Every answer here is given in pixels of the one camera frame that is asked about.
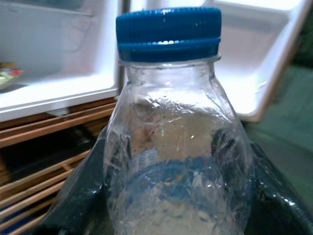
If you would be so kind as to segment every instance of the bottle neck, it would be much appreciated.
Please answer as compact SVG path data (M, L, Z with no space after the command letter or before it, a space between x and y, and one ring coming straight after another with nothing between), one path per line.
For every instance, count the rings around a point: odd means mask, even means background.
M214 78L214 62L219 57L174 63L125 63L128 82L149 86L194 86Z

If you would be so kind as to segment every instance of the water bottle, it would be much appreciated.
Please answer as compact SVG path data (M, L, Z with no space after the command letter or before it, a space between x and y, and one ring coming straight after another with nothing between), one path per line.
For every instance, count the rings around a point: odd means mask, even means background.
M116 233L243 234L253 161L214 74L220 10L127 13L117 17L116 35L128 76L104 154L107 207Z

